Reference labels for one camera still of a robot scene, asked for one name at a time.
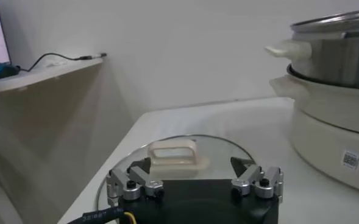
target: yellow wire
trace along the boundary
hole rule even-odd
[[[136,218],[135,218],[135,216],[134,216],[132,213],[130,213],[130,212],[124,212],[124,214],[131,219],[132,224],[137,224]]]

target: cable plug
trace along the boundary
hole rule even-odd
[[[87,55],[87,56],[81,56],[79,58],[77,58],[78,60],[92,60],[95,58],[103,58],[106,57],[107,53],[100,53],[100,54],[96,54],[96,55]]]

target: white pot handle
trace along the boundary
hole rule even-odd
[[[298,102],[305,102],[310,97],[307,87],[292,80],[288,75],[272,79],[269,83],[279,97],[289,97]]]
[[[188,150],[190,155],[176,155],[176,150]],[[156,152],[162,150],[168,156],[158,156]],[[148,156],[151,158],[152,165],[167,166],[167,165],[196,165],[198,162],[197,145],[190,139],[183,140],[166,140],[153,142],[148,147]]]
[[[312,56],[312,46],[308,42],[284,40],[275,45],[265,47],[274,57],[288,58],[292,61],[306,60]]]

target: black cable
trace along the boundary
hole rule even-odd
[[[97,55],[86,55],[86,56],[81,56],[81,57],[77,57],[77,58],[70,58],[61,54],[57,54],[57,53],[46,53],[43,54],[39,59],[37,59],[37,61],[35,61],[35,63],[29,68],[29,69],[24,69],[24,68],[20,68],[20,66],[18,66],[21,71],[25,71],[25,72],[30,72],[34,67],[36,67],[36,65],[46,56],[49,55],[54,55],[54,56],[58,56],[58,57],[62,57],[64,59],[70,60],[70,61],[80,61],[80,60],[91,60],[94,58],[102,58],[102,57],[106,57],[107,54],[106,53],[101,53],[101,54],[97,54]]]
[[[125,211],[119,207],[111,207],[95,212],[86,212],[82,217],[79,217],[68,224],[103,224],[125,217],[124,212]]]

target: screw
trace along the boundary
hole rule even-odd
[[[126,183],[126,188],[128,188],[128,189],[135,189],[136,186],[137,186],[136,182],[134,182],[132,180],[130,180]]]
[[[265,178],[263,178],[262,180],[259,181],[259,185],[260,185],[261,187],[268,187],[268,186],[270,185],[270,181],[267,180],[267,179],[265,179]]]

